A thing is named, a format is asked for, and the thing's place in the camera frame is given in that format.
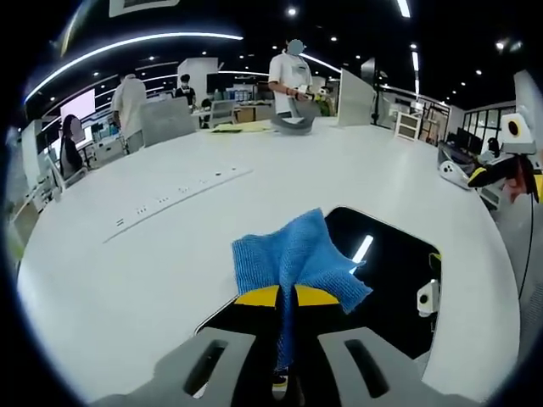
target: blue cloth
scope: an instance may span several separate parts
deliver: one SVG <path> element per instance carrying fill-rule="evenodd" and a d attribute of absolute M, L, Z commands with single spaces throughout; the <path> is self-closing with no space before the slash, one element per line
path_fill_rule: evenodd
<path fill-rule="evenodd" d="M 270 235 L 247 235 L 232 243 L 239 294 L 279 285 L 283 290 L 283 326 L 277 344 L 277 368 L 293 359 L 294 284 L 332 294 L 350 313 L 372 291 L 349 271 L 357 266 L 333 245 L 324 216 L 313 209 Z"/>

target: round white table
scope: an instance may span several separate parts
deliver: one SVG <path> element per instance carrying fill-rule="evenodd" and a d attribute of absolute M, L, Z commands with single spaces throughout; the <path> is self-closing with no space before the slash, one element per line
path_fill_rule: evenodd
<path fill-rule="evenodd" d="M 506 249 L 476 192 L 441 179 L 437 149 L 372 126 L 316 121 L 307 137 L 198 132 L 94 171 L 49 204 L 20 265 L 31 327 L 85 401 L 128 393 L 237 293 L 230 243 L 309 209 L 359 209 L 442 254 L 437 331 L 423 380 L 488 397 L 518 354 L 517 289 Z M 252 173 L 104 243 L 104 228 L 215 168 Z"/>

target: window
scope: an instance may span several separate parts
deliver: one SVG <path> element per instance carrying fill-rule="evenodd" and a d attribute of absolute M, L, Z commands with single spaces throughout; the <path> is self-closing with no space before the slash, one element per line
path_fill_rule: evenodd
<path fill-rule="evenodd" d="M 487 110 L 483 110 L 482 112 L 479 112 L 479 118 L 477 119 L 477 127 L 486 127 L 486 112 Z"/>
<path fill-rule="evenodd" d="M 500 113 L 498 110 L 493 109 L 489 110 L 488 113 L 488 121 L 486 123 L 487 127 L 490 127 L 492 129 L 497 129 L 500 124 Z"/>
<path fill-rule="evenodd" d="M 467 129 L 469 128 L 469 117 L 470 117 L 470 114 L 464 115 L 464 124 L 462 126 L 462 129 L 464 129 L 465 131 L 467 131 Z"/>
<path fill-rule="evenodd" d="M 475 127 L 477 126 L 477 113 L 472 113 L 471 118 L 469 120 L 469 131 L 472 134 L 475 134 Z"/>
<path fill-rule="evenodd" d="M 483 152 L 488 149 L 488 140 L 491 137 L 498 137 L 500 141 L 501 129 L 500 120 L 504 114 L 515 113 L 515 108 L 489 109 L 464 115 L 463 129 L 481 138 L 483 141 Z"/>

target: chair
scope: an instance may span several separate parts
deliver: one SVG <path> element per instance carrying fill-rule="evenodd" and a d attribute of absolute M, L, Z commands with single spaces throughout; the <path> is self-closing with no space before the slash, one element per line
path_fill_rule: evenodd
<path fill-rule="evenodd" d="M 145 147 L 195 132 L 187 98 L 146 103 L 140 111 Z"/>
<path fill-rule="evenodd" d="M 119 138 L 112 140 L 110 138 L 102 139 L 94 146 L 94 158 L 99 166 L 104 166 L 125 155 L 122 141 Z"/>
<path fill-rule="evenodd" d="M 233 100 L 217 100 L 211 104 L 210 128 L 222 123 L 235 123 Z"/>

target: black ceiling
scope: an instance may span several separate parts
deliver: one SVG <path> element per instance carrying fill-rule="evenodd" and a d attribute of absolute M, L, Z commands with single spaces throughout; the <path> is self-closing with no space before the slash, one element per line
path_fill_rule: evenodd
<path fill-rule="evenodd" d="M 245 70 L 247 66 L 251 71 L 267 72 L 270 59 L 277 53 L 272 45 L 281 47 L 285 33 L 292 28 L 306 44 L 306 53 L 355 74 L 359 74 L 364 59 L 375 57 L 379 68 L 388 75 L 385 81 L 390 86 L 414 91 L 410 49 L 414 42 L 420 57 L 421 94 L 439 100 L 448 97 L 451 104 L 464 109 L 514 99 L 512 74 L 528 66 L 529 50 L 540 45 L 534 44 L 535 39 L 527 32 L 530 25 L 521 24 L 526 21 L 529 9 L 520 8 L 518 2 L 496 0 L 407 2 L 410 19 L 401 17 L 396 0 L 328 3 L 182 0 L 173 8 L 155 8 L 111 19 L 108 0 L 89 0 L 73 24 L 66 53 L 60 57 L 62 37 L 50 38 L 48 48 L 42 52 L 42 64 L 31 77 L 27 91 L 48 73 L 82 54 L 136 36 L 206 31 L 244 39 L 241 42 L 214 38 L 159 39 L 110 50 L 83 61 L 47 84 L 27 104 L 26 113 L 32 119 L 39 117 L 59 100 L 121 69 L 182 62 L 203 51 L 224 62 L 224 70 Z M 285 13 L 288 6 L 295 6 L 298 15 L 288 17 Z M 330 41 L 331 36 L 338 40 Z M 523 46 L 516 53 L 500 53 L 495 43 L 505 38 L 522 41 Z M 310 66 L 313 72 L 319 71 L 319 75 L 339 77 L 319 64 L 310 62 Z M 475 70 L 482 70 L 483 74 L 476 75 Z M 95 71 L 99 72 L 98 77 L 92 75 Z M 176 66 L 172 64 L 149 69 L 146 75 L 175 73 Z M 117 80 L 106 81 L 97 86 L 96 92 L 108 91 L 116 83 Z M 174 86 L 174 81 L 166 85 Z M 97 104 L 106 102 L 98 100 Z"/>

